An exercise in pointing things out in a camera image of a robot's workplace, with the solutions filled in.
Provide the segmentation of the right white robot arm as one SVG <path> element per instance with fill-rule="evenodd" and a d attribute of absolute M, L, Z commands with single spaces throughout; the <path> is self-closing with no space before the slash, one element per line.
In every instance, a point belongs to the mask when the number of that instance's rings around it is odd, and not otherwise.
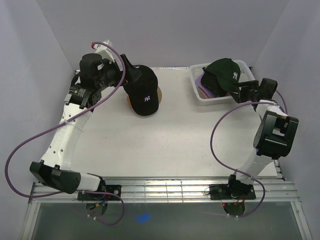
<path fill-rule="evenodd" d="M 286 157 L 291 149 L 299 120 L 285 113 L 273 100 L 278 83 L 269 78 L 240 82 L 238 93 L 230 95 L 237 103 L 250 101 L 260 117 L 253 140 L 253 151 L 246 162 L 228 178 L 226 194 L 232 198 L 245 197 L 253 191 L 254 179 L 273 160 Z"/>

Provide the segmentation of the black cap gold logo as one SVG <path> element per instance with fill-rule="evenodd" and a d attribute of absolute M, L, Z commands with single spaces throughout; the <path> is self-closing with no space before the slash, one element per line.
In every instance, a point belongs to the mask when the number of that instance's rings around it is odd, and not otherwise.
<path fill-rule="evenodd" d="M 219 85 L 217 77 L 214 74 L 204 73 L 201 83 L 208 89 L 216 92 L 219 96 L 224 96 L 227 94 L 227 92 Z"/>

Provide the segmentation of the dark green NY cap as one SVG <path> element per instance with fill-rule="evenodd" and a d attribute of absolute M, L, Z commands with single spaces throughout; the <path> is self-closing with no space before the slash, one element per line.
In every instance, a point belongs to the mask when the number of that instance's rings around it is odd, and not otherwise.
<path fill-rule="evenodd" d="M 220 87 L 227 93 L 239 92 L 238 82 L 241 76 L 239 65 L 231 58 L 218 59 L 203 68 L 204 74 L 215 75 Z"/>

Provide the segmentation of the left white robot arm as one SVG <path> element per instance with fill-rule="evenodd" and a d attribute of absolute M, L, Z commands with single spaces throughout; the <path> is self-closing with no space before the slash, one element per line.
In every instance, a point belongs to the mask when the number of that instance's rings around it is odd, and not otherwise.
<path fill-rule="evenodd" d="M 106 195 L 100 176 L 71 170 L 72 158 L 83 128 L 94 111 L 93 106 L 102 102 L 102 91 L 137 80 L 142 74 L 121 54 L 124 67 L 104 59 L 98 53 L 82 56 L 80 71 L 76 74 L 65 98 L 59 127 L 39 162 L 32 162 L 30 172 L 44 186 L 72 194 L 88 191 L 95 199 Z"/>

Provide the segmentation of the black NY baseball cap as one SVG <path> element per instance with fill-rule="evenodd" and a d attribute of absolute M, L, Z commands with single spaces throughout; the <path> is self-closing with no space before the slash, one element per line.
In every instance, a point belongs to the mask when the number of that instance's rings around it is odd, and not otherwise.
<path fill-rule="evenodd" d="M 134 112 L 140 116 L 150 116 L 159 109 L 158 78 L 154 71 L 145 65 L 134 65 L 141 76 L 123 86 Z"/>

